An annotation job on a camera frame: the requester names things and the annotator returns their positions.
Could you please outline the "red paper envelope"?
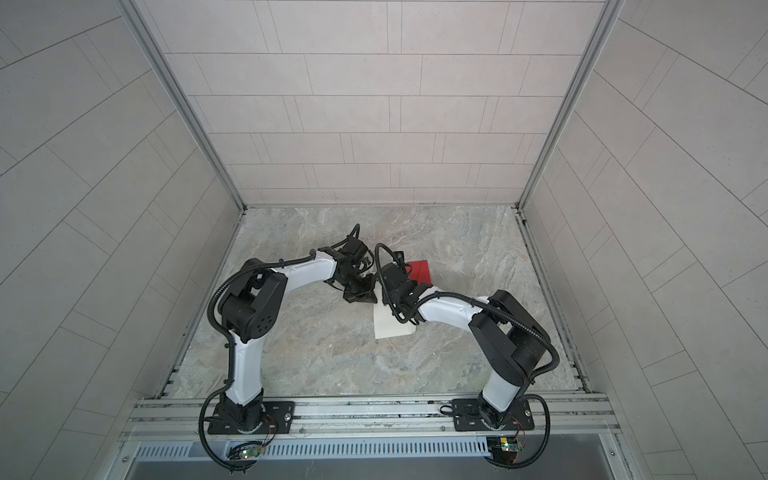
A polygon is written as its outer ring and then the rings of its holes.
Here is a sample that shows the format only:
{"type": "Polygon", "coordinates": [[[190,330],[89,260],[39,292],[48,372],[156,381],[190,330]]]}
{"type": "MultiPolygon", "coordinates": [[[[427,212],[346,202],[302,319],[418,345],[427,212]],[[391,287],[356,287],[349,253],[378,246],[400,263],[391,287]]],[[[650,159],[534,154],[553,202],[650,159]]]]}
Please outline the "red paper envelope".
{"type": "Polygon", "coordinates": [[[426,260],[412,261],[406,264],[406,273],[410,280],[418,284],[431,284],[429,264],[426,260]]]}

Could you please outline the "cream paper envelope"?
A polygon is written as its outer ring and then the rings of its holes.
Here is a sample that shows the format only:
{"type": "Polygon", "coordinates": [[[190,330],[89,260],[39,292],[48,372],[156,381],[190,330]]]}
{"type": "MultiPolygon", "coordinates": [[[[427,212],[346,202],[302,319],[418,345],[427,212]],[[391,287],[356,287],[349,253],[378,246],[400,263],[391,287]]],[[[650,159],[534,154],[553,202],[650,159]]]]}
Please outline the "cream paper envelope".
{"type": "Polygon", "coordinates": [[[379,302],[373,306],[374,337],[377,340],[411,335],[416,326],[412,323],[400,323],[392,315],[390,308],[379,302]]]}

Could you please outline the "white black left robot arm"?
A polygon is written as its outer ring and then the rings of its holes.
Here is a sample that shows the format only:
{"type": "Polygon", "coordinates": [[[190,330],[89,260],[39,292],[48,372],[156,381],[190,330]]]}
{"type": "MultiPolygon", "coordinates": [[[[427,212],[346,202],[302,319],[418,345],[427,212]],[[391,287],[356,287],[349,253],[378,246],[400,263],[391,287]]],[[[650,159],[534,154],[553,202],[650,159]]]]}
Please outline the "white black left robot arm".
{"type": "Polygon", "coordinates": [[[373,254],[350,233],[302,258],[263,262],[249,259],[214,292],[207,307],[210,325],[226,338],[227,378],[216,395],[215,413],[233,428],[251,432],[265,417],[261,359],[266,335],[275,326],[284,297],[304,286],[339,284],[349,303],[376,303],[373,254]]]}

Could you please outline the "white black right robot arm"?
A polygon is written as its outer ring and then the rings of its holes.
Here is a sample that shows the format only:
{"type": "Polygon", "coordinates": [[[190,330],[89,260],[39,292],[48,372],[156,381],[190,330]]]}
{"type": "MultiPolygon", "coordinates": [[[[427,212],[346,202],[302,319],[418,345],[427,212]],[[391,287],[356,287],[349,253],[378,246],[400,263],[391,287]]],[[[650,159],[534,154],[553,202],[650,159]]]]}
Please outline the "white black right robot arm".
{"type": "Polygon", "coordinates": [[[505,290],[473,298],[418,283],[396,263],[379,268],[377,275],[383,301],[397,321],[442,323],[473,335],[492,369],[478,402],[480,417],[493,429],[506,426],[528,387],[560,363],[546,330],[505,290]]]}

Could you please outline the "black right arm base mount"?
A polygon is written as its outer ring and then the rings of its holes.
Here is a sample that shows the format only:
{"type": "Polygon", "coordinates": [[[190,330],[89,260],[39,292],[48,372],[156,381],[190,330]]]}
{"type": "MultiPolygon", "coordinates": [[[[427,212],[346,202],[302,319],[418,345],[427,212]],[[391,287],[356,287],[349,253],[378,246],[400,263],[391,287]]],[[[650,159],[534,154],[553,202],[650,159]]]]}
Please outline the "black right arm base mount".
{"type": "Polygon", "coordinates": [[[452,418],[458,432],[531,431],[535,428],[532,409],[525,399],[514,400],[506,410],[498,411],[482,396],[457,398],[441,406],[440,412],[452,418]]]}

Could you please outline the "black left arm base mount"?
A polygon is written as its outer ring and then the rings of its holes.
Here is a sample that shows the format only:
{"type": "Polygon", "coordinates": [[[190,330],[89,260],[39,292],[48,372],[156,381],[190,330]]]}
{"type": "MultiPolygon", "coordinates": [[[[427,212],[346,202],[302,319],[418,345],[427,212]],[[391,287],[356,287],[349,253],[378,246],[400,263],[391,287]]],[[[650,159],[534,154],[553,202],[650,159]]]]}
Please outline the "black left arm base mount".
{"type": "Polygon", "coordinates": [[[296,404],[292,401],[259,401],[240,406],[225,398],[211,416],[206,416],[208,434],[250,435],[288,434],[296,404]]]}

